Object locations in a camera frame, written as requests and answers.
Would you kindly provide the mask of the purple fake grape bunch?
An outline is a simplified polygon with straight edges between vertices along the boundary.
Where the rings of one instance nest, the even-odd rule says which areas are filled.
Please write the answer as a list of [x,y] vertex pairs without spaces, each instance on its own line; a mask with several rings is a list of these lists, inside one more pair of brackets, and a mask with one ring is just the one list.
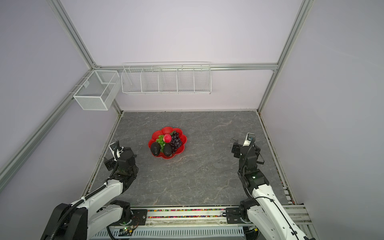
[[172,148],[172,153],[175,153],[182,146],[183,143],[180,139],[179,132],[173,131],[171,133],[171,137],[172,137],[172,139],[171,139],[170,144],[171,144],[171,148]]

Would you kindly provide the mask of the green fake grape bunch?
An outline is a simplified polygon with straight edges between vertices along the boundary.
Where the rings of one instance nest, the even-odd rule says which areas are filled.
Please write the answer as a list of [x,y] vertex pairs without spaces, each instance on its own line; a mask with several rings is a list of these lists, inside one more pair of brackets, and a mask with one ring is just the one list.
[[164,135],[159,135],[156,139],[156,142],[161,146],[161,152],[164,151],[164,146],[166,145],[166,142],[164,141]]

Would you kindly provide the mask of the dark fake avocado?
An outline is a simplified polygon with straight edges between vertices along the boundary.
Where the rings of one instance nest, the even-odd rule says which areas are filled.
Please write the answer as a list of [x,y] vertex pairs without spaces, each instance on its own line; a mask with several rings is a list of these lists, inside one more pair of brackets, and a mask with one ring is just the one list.
[[153,142],[151,144],[151,153],[156,157],[161,153],[161,145],[158,142]]
[[164,148],[163,148],[163,154],[166,156],[166,157],[170,157],[172,154],[173,154],[173,149],[172,149],[172,145],[170,143],[166,143]]

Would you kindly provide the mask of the red fake fruit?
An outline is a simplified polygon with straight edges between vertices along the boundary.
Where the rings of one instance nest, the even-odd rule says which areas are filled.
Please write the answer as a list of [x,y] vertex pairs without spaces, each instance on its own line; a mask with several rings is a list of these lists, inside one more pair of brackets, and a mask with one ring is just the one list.
[[171,136],[170,134],[165,134],[165,135],[163,136],[163,141],[164,141],[165,143],[170,143],[170,142],[172,141],[172,136]]

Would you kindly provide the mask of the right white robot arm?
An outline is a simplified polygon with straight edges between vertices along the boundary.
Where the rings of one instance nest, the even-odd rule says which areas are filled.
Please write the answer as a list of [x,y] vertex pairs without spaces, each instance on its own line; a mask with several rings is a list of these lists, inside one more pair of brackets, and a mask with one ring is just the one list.
[[241,201],[241,218],[251,222],[267,240],[308,240],[277,199],[267,177],[258,168],[261,149],[252,141],[235,142],[231,153],[239,159],[238,177],[247,199]]

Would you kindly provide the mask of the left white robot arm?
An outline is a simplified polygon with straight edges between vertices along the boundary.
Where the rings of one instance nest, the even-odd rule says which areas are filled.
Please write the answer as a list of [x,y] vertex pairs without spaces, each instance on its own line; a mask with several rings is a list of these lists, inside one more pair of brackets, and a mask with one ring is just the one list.
[[43,240],[89,240],[114,223],[129,224],[131,205],[116,200],[136,179],[136,154],[118,142],[110,146],[113,158],[105,159],[111,175],[96,190],[71,204],[60,204],[53,210],[42,235]]

